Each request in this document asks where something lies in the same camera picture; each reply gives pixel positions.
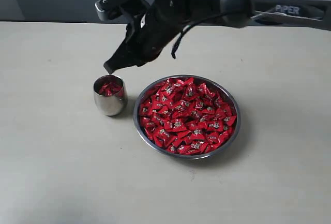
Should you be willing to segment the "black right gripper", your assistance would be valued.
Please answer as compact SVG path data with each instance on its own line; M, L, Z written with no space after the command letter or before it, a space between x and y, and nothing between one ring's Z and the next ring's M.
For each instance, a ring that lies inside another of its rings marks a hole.
M132 66L142 66L155 60L163 48L184 29L184 23L167 17L156 5L127 24L123 43L103 67L108 74Z

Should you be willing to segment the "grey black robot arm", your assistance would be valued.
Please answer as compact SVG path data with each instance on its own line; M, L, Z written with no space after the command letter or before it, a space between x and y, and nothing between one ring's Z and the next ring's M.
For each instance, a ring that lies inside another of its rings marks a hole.
M99 0L95 7L101 20L124 16L128 21L124 40L103 65L108 73L145 65L170 42L175 56L183 37L200 24L330 30L330 0Z

